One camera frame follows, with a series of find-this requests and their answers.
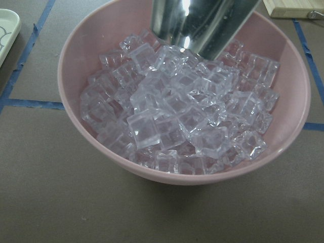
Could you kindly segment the clear ice cubes pile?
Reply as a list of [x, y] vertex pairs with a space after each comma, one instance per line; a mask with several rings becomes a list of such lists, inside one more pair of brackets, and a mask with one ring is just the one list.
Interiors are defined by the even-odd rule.
[[136, 164], [208, 175], [254, 160], [279, 94], [279, 63], [233, 40], [214, 60], [164, 45], [149, 30], [99, 55], [80, 115], [102, 145]]

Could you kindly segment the wooden cutting board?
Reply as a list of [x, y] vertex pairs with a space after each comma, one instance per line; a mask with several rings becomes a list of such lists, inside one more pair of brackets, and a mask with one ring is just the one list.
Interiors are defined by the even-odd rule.
[[311, 12], [323, 14], [323, 0], [263, 0], [263, 3], [272, 18], [309, 19]]

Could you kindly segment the cream bear tray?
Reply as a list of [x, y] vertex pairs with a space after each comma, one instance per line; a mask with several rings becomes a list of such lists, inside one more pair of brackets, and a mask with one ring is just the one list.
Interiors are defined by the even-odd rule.
[[21, 29], [20, 16], [9, 9], [1, 9], [1, 66]]

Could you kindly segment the blue tape grid lines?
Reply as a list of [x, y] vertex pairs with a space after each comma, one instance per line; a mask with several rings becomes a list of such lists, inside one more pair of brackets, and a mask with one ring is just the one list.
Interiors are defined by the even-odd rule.
[[1, 1], [16, 12], [21, 30], [1, 66], [1, 136], [74, 132], [66, 112], [45, 107], [59, 102], [57, 66], [76, 25], [103, 1]]

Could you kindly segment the pink bowl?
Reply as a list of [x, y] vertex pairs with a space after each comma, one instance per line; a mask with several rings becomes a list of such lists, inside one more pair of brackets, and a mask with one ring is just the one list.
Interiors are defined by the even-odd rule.
[[86, 77], [99, 69], [97, 55], [116, 47], [129, 33], [148, 27], [151, 1], [111, 1], [86, 16], [71, 32], [60, 54], [58, 88], [69, 119], [97, 155], [102, 157], [99, 167], [112, 167], [150, 180], [172, 186], [196, 186], [239, 180], [254, 174], [277, 158], [294, 143], [307, 120], [311, 103], [311, 84], [300, 40], [292, 38], [267, 16], [253, 13], [238, 32], [237, 38], [248, 51], [280, 62], [274, 89], [279, 100], [273, 110], [273, 121], [264, 135], [267, 149], [254, 161], [213, 175], [171, 175], [135, 164], [101, 145], [94, 131], [79, 113], [79, 95], [86, 85]]

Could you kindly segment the silver metal ice scoop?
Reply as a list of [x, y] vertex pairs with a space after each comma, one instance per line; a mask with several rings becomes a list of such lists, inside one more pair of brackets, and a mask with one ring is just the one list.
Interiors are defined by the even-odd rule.
[[150, 29], [168, 45], [216, 59], [249, 19], [258, 0], [157, 0]]

